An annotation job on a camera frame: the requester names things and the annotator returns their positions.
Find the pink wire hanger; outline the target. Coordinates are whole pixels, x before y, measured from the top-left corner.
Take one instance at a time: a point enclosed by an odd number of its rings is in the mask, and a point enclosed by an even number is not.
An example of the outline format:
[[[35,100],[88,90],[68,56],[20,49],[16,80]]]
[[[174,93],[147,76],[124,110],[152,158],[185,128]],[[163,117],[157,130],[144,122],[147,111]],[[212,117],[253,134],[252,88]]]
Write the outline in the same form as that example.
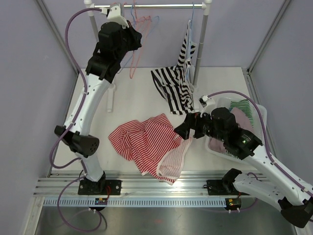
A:
[[[123,71],[123,69],[128,65],[128,63],[129,63],[129,61],[132,59],[132,55],[130,55],[129,53],[127,53],[126,55],[129,55],[129,58],[128,59],[123,59],[122,60],[122,65],[121,65],[121,68],[120,68],[120,70],[117,72],[117,74],[120,74],[122,71]]]
[[[133,16],[134,29],[137,32],[141,33],[141,38],[139,39],[140,47],[133,51],[131,65],[130,65],[129,77],[130,79],[133,79],[136,69],[138,67],[139,61],[141,59],[141,55],[144,50],[144,45],[145,45],[149,30],[151,27],[152,18],[151,16],[138,16],[135,0],[133,1],[133,4],[132,4],[131,14]]]

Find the blue wire hanger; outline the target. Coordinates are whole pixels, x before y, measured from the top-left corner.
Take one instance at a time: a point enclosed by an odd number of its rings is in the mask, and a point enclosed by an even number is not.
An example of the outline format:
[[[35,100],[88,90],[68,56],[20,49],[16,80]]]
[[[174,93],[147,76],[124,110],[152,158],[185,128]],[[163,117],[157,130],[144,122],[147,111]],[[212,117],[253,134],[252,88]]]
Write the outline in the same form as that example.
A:
[[[187,31],[186,31],[186,54],[185,54],[185,80],[189,83],[191,83],[191,46],[192,46],[192,26],[193,26],[193,17],[194,17],[194,10],[195,5],[192,3],[192,16],[188,21],[187,24]]]
[[[132,16],[132,14],[131,14],[131,20],[130,20],[130,23],[131,23],[131,25],[133,26],[133,16]],[[151,16],[151,18],[152,18],[152,23],[151,23],[151,27],[150,27],[150,30],[149,30],[149,33],[148,33],[148,37],[149,37],[149,35],[153,32],[153,30],[156,28],[156,26],[158,25],[158,23],[159,23],[159,20],[160,20],[160,18],[159,18],[159,16],[154,16],[154,17],[152,17]]]

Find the red striped tank top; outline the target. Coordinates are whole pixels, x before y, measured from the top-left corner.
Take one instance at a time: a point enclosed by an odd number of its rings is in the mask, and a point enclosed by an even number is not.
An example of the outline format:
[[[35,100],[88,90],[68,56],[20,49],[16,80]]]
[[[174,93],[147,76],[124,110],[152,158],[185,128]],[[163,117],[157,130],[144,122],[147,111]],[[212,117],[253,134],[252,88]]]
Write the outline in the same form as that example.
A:
[[[118,126],[108,137],[113,148],[133,161],[141,175],[151,174],[169,185],[180,177],[192,138],[174,132],[165,114],[145,121],[132,120]]]

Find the black white striped tank top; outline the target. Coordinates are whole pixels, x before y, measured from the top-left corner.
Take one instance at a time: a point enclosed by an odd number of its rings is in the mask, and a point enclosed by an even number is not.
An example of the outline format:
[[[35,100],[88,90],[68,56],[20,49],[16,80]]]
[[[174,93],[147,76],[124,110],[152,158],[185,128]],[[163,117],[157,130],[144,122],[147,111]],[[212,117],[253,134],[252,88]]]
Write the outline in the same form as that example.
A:
[[[185,54],[186,54],[186,33],[180,48],[178,61],[175,66],[164,67],[151,71],[155,88],[167,102],[170,113],[184,115],[194,111],[193,93],[194,86],[185,80]],[[197,44],[192,41],[191,58],[193,57]],[[191,63],[191,79],[193,78],[194,66]]]

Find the green striped tank top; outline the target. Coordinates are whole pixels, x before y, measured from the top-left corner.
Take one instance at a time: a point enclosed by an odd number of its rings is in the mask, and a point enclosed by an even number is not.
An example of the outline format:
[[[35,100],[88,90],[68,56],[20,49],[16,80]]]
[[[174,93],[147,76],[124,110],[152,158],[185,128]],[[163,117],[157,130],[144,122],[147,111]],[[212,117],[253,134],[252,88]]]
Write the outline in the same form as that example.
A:
[[[249,119],[251,126],[254,127],[253,113],[250,107],[250,103],[247,99],[231,101],[229,110],[232,111],[233,108],[238,108],[239,110],[241,110],[245,114],[245,116]]]

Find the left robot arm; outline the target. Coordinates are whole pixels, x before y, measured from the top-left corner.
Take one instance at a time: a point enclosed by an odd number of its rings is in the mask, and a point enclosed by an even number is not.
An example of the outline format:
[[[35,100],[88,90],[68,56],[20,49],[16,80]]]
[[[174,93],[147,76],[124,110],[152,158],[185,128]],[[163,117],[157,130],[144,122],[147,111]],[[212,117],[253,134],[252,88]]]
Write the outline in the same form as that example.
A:
[[[98,32],[98,42],[86,67],[84,86],[69,119],[55,127],[54,133],[79,158],[85,176],[81,178],[79,195],[101,195],[110,184],[100,166],[96,151],[100,140],[90,135],[97,107],[120,70],[129,51],[141,47],[141,33],[129,21],[125,25],[107,22]]]

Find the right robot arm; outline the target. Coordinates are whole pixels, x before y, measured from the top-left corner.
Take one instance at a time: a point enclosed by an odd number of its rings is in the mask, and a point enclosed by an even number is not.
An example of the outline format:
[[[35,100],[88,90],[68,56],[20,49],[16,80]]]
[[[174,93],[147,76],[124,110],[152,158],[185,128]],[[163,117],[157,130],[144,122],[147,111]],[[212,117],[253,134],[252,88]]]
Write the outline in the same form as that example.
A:
[[[188,113],[174,131],[184,140],[194,130],[194,138],[209,136],[223,142],[228,153],[250,164],[271,182],[252,178],[232,168],[222,178],[223,191],[249,194],[281,213],[292,225],[304,228],[313,217],[313,187],[300,180],[287,167],[267,153],[265,145],[252,132],[238,126],[235,116],[225,107],[210,114]]]

